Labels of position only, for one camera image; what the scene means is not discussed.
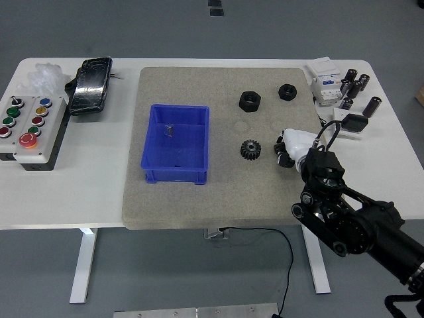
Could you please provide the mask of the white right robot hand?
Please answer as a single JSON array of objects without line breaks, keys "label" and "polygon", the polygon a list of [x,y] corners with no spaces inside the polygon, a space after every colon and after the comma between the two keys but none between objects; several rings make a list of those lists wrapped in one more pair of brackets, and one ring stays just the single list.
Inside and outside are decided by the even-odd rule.
[{"label": "white right robot hand", "polygon": [[316,134],[296,129],[285,129],[274,145],[277,163],[284,168],[295,167],[300,173],[309,149],[320,145],[321,142]]}]

